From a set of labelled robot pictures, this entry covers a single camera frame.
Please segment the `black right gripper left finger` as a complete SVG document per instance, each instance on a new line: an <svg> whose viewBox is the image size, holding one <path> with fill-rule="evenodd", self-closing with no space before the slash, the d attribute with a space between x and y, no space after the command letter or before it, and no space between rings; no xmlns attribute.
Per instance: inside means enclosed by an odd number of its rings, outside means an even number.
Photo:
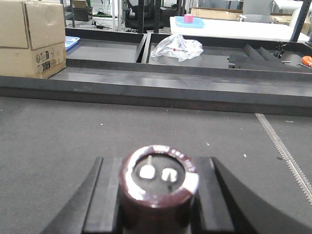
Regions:
<svg viewBox="0 0 312 234"><path fill-rule="evenodd" d="M98 157L85 180L43 234L120 234L120 157Z"/></svg>

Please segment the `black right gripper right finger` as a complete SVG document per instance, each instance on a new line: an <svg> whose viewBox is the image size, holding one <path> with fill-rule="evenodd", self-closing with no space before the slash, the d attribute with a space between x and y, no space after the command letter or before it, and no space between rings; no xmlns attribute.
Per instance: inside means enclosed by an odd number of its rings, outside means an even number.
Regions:
<svg viewBox="0 0 312 234"><path fill-rule="evenodd" d="M194 234L310 234L245 186L215 157L194 159L199 186L192 210Z"/></svg>

